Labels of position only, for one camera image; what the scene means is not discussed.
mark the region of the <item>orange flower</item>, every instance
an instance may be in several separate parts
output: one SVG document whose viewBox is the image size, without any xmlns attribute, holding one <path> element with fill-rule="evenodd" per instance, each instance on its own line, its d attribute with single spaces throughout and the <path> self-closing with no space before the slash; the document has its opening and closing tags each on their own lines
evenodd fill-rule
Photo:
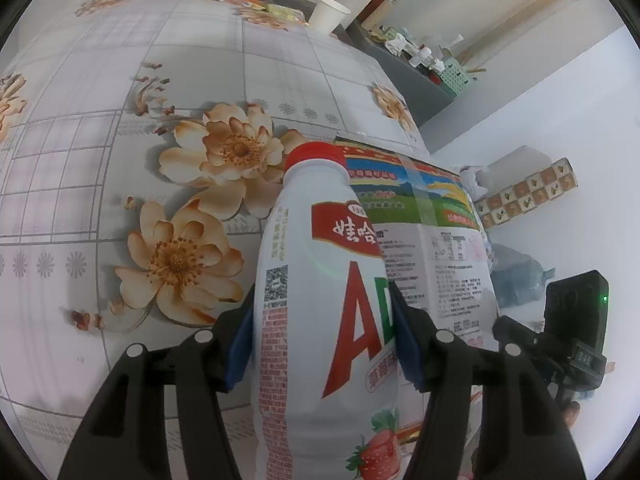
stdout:
<svg viewBox="0 0 640 480">
<path fill-rule="evenodd" d="M 398 121 L 406 132 L 414 132 L 418 129 L 408 108 L 392 90 L 382 85 L 373 85 L 372 89 L 378 98 L 378 106 L 387 117 Z"/>
<path fill-rule="evenodd" d="M 289 130 L 273 137 L 271 118 L 258 105 L 247 113 L 220 103 L 202 121 L 183 120 L 174 131 L 179 148 L 160 154 L 160 172 L 178 184 L 207 187 L 193 198 L 200 210 L 219 219 L 247 210 L 265 218 L 282 189 L 283 158 L 305 137 Z"/>
<path fill-rule="evenodd" d="M 220 301 L 240 301 L 242 288 L 229 278 L 242 270 L 240 251 L 229 246 L 222 224 L 191 200 L 167 221 L 153 201 L 140 210 L 140 231 L 127 239 L 129 253 L 143 270 L 116 267 L 120 293 L 131 308 L 145 308 L 153 298 L 169 319 L 211 325 Z"/>
<path fill-rule="evenodd" d="M 280 18 L 263 12 L 262 10 L 242 9 L 239 16 L 246 19 L 249 23 L 255 23 L 255 25 L 265 25 L 267 27 L 276 28 L 279 30 L 289 30 L 287 25 L 292 22 L 286 22 Z"/>
<path fill-rule="evenodd" d="M 82 4 L 80 8 L 76 10 L 76 16 L 82 16 L 83 14 L 93 14 L 96 10 L 116 7 L 126 1 L 127 0 L 90 0 Z"/>
<path fill-rule="evenodd" d="M 10 115 L 19 114 L 27 101 L 20 99 L 15 93 L 26 83 L 22 74 L 9 74 L 0 79 L 0 142 L 6 139 L 9 132 Z"/>
</svg>

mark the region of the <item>blue gripper pad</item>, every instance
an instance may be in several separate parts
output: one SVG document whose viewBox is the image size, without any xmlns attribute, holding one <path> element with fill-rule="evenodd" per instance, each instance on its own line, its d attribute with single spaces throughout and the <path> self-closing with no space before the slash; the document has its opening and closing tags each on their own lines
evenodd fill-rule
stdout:
<svg viewBox="0 0 640 480">
<path fill-rule="evenodd" d="M 417 390 L 425 391 L 425 359 L 436 327 L 429 314 L 406 304 L 394 282 L 389 283 L 389 293 L 396 330 L 396 351 L 402 372 Z"/>
<path fill-rule="evenodd" d="M 248 309 L 226 354 L 225 387 L 232 390 L 238 384 L 251 358 L 254 347 L 254 310 Z"/>
</svg>

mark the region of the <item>green basket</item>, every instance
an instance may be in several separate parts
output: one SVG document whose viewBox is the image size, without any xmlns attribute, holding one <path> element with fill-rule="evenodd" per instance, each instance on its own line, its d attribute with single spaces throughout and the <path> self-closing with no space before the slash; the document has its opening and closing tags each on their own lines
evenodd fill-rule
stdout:
<svg viewBox="0 0 640 480">
<path fill-rule="evenodd" d="M 444 72 L 438 74 L 442 83 L 447 86 L 455 95 L 462 94 L 474 83 L 474 78 L 466 73 L 466 70 L 454 57 L 449 57 L 443 61 Z"/>
</svg>

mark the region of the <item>strawberry illustration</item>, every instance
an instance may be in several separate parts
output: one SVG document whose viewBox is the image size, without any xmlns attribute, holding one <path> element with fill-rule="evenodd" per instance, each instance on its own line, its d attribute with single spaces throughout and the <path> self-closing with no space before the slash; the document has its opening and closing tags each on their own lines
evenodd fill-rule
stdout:
<svg viewBox="0 0 640 480">
<path fill-rule="evenodd" d="M 371 419 L 371 425 L 376 434 L 366 444 L 362 437 L 362 445 L 356 446 L 346 468 L 356 471 L 354 478 L 390 480 L 400 472 L 400 446 L 396 437 L 398 410 L 395 413 L 389 410 L 377 413 Z"/>
</svg>

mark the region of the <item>clutter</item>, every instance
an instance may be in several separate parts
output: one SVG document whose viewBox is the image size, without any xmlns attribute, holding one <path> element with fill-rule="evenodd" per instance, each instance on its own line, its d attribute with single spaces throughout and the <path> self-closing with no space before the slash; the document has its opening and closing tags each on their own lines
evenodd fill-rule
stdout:
<svg viewBox="0 0 640 480">
<path fill-rule="evenodd" d="M 402 50 L 405 48 L 406 44 L 406 39 L 399 32 L 396 34 L 395 38 L 385 42 L 386 49 L 395 56 L 400 56 L 400 54 L 402 54 Z"/>
<path fill-rule="evenodd" d="M 424 46 L 418 51 L 418 54 L 409 60 L 409 64 L 415 68 L 420 65 L 420 63 L 427 61 L 430 55 L 431 49 L 428 46 Z"/>
<path fill-rule="evenodd" d="M 305 15 L 301 10 L 291 9 L 276 4 L 267 5 L 267 12 L 273 14 L 281 20 L 289 20 L 290 22 L 306 23 Z"/>
<path fill-rule="evenodd" d="M 321 34 L 331 34 L 351 11 L 335 0 L 319 0 L 309 18 L 309 27 Z"/>
<path fill-rule="evenodd" d="M 376 43 L 385 43 L 385 41 L 395 38 L 396 34 L 394 33 L 392 36 L 387 36 L 381 30 L 374 28 L 370 31 L 369 37 Z"/>
<path fill-rule="evenodd" d="M 463 40 L 464 38 L 461 34 L 453 38 L 443 38 L 441 35 L 436 34 L 434 36 L 424 36 L 423 38 L 420 38 L 419 43 L 428 46 L 433 52 L 434 58 L 445 59 L 447 57 L 451 57 L 451 47 Z"/>
<path fill-rule="evenodd" d="M 460 171 L 460 179 L 471 200 L 480 200 L 488 193 L 488 189 L 478 184 L 478 172 L 482 171 L 482 166 L 467 166 Z"/>
<path fill-rule="evenodd" d="M 553 161 L 545 153 L 524 145 L 507 153 L 476 174 L 478 185 L 487 188 L 489 195 L 520 182 L 530 174 L 551 166 Z"/>
<path fill-rule="evenodd" d="M 444 66 L 444 62 L 441 59 L 434 59 L 433 63 L 431 63 L 429 65 L 429 68 L 431 70 L 434 70 L 435 72 L 437 72 L 438 74 L 441 74 L 442 72 L 445 71 L 445 66 Z"/>
<path fill-rule="evenodd" d="M 577 400 L 572 400 L 569 405 L 562 410 L 562 419 L 569 429 L 571 429 L 575 421 L 578 420 L 578 415 L 580 415 L 580 402 Z"/>
<path fill-rule="evenodd" d="M 448 88 L 454 95 L 462 94 L 473 84 L 474 78 L 456 61 L 456 58 L 449 57 L 449 59 L 445 59 L 443 65 L 445 66 L 444 70 L 438 75 L 442 79 L 443 86 Z"/>
<path fill-rule="evenodd" d="M 358 15 L 362 28 L 373 30 L 391 12 L 396 0 L 371 0 L 369 5 Z"/>
<path fill-rule="evenodd" d="M 575 187 L 578 187 L 578 181 L 574 170 L 569 160 L 561 158 L 543 171 L 474 204 L 482 224 L 490 229 L 555 200 Z"/>
<path fill-rule="evenodd" d="M 418 46 L 420 44 L 422 44 L 421 42 L 418 42 L 418 40 L 416 40 L 412 34 L 406 30 L 405 27 L 400 27 L 400 33 L 406 38 L 406 40 L 411 43 L 416 49 L 418 49 Z"/>
<path fill-rule="evenodd" d="M 545 297 L 546 282 L 556 275 L 555 269 L 544 270 L 528 254 L 501 244 L 493 244 L 494 268 L 491 281 L 500 308 L 524 305 Z"/>
<path fill-rule="evenodd" d="M 251 10 L 265 10 L 270 3 L 273 3 L 271 0 L 222 0 L 228 4 L 238 5 L 242 7 L 246 7 Z"/>
<path fill-rule="evenodd" d="M 398 35 L 398 32 L 393 27 L 383 28 L 380 27 L 380 31 L 388 40 L 392 40 Z"/>
</svg>

